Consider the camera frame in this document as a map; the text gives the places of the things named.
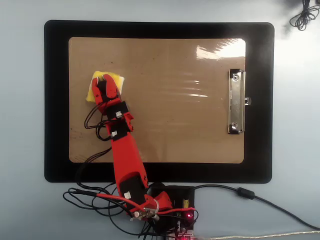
yellow sponge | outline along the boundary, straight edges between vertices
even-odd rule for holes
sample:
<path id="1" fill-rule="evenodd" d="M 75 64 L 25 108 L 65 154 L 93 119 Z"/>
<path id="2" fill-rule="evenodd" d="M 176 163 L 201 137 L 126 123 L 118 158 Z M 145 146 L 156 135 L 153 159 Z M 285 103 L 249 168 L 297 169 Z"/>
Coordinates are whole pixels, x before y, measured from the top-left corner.
<path id="1" fill-rule="evenodd" d="M 92 76 L 92 79 L 91 79 L 91 82 L 90 82 L 90 86 L 89 86 L 89 90 L 88 90 L 88 94 L 86 95 L 85 100 L 87 100 L 88 102 L 93 102 L 93 103 L 96 102 L 94 93 L 92 92 L 92 80 L 95 79 L 96 77 L 98 77 L 99 81 L 103 81 L 104 80 L 103 79 L 103 75 L 105 75 L 105 74 L 108 74 L 113 78 L 113 80 L 114 80 L 114 82 L 115 82 L 115 84 L 116 84 L 116 86 L 117 86 L 117 88 L 119 90 L 119 93 L 121 94 L 122 86 L 124 85 L 124 81 L 125 81 L 125 78 L 123 76 L 120 76 L 120 75 L 118 75 L 116 73 L 113 73 L 113 72 L 95 71 L 93 76 Z"/>

blue table surface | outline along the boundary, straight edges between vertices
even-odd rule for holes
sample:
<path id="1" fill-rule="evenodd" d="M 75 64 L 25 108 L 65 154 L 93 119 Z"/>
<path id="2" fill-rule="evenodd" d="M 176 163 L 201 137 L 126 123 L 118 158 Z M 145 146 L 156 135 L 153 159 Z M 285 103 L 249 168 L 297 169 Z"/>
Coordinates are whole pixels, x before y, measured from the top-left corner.
<path id="1" fill-rule="evenodd" d="M 320 16 L 300 32 L 288 20 L 301 9 L 300 0 L 1 0 L 0 239 L 136 239 L 108 218 L 65 202 L 62 193 L 75 184 L 44 178 L 44 24 L 51 19 L 272 23 L 273 178 L 268 184 L 230 185 L 251 189 L 320 226 Z M 198 190 L 195 204 L 198 236 L 310 230 L 276 209 L 223 189 Z M 126 216 L 115 220 L 129 231 L 140 229 L 140 222 Z"/>

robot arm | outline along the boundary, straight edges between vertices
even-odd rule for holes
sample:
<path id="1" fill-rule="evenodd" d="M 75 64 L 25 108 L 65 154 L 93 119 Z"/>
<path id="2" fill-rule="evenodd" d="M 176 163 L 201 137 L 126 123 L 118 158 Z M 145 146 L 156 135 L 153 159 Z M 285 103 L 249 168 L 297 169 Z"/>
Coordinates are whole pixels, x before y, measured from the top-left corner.
<path id="1" fill-rule="evenodd" d="M 105 126 L 111 136 L 114 175 L 119 195 L 156 212 L 172 209 L 166 192 L 161 192 L 155 198 L 147 195 L 149 183 L 146 170 L 136 141 L 131 135 L 134 130 L 131 120 L 134 117 L 126 103 L 121 100 L 113 78 L 108 74 L 103 76 L 102 81 L 99 81 L 98 77 L 94 78 L 92 91 L 99 111 L 108 118 Z M 132 213 L 137 211 L 137 208 L 130 204 L 127 204 L 127 208 Z"/>

red wire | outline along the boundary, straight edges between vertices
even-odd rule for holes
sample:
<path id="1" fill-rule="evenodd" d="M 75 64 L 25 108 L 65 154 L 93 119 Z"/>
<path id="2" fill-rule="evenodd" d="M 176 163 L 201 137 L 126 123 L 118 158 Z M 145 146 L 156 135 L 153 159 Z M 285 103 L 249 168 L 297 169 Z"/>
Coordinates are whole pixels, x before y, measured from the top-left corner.
<path id="1" fill-rule="evenodd" d="M 126 202 L 127 204 L 131 204 L 132 206 L 136 207 L 137 209 L 141 210 L 142 212 L 145 212 L 146 210 L 140 206 L 139 204 L 135 203 L 134 201 L 131 201 L 129 199 L 126 199 L 125 197 L 122 196 L 114 196 L 114 195 L 109 195 L 109 194 L 104 194 L 104 193 L 97 193 L 96 194 L 97 197 L 99 198 L 104 198 L 104 199 L 115 199 L 115 200 L 121 200 Z M 185 212 L 185 211 L 189 211 L 189 210 L 193 210 L 195 211 L 196 209 L 193 207 L 188 207 L 188 208 L 175 208 L 175 209 L 170 209 L 167 211 L 158 211 L 158 215 L 163 215 L 163 214 L 169 214 L 169 213 L 173 213 L 173 212 Z"/>
<path id="2" fill-rule="evenodd" d="M 127 204 L 131 204 L 132 206 L 135 206 L 137 209 L 145 212 L 146 210 L 141 207 L 140 205 L 138 205 L 137 203 L 135 203 L 134 201 L 131 201 L 129 199 L 126 199 L 125 197 L 122 196 L 114 196 L 114 195 L 109 195 L 109 194 L 104 194 L 104 193 L 97 193 L 96 194 L 97 197 L 99 198 L 104 198 L 104 199 L 116 199 L 116 200 L 121 200 L 126 202 Z"/>
<path id="3" fill-rule="evenodd" d="M 167 211 L 158 211 L 158 215 L 162 215 L 162 214 L 169 214 L 169 213 L 173 213 L 173 212 L 185 212 L 185 211 L 190 211 L 193 210 L 195 211 L 196 209 L 194 207 L 188 207 L 188 208 L 174 208 L 171 210 L 167 210 Z"/>

metal clip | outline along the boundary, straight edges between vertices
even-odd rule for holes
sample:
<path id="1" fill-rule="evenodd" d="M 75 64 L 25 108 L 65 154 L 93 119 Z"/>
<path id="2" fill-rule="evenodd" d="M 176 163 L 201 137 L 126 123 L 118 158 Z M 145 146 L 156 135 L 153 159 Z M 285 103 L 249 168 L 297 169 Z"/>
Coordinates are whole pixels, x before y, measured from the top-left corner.
<path id="1" fill-rule="evenodd" d="M 229 72 L 229 134 L 239 134 L 245 131 L 245 106 L 251 104 L 251 99 L 245 97 L 246 73 L 240 69 L 230 69 Z"/>

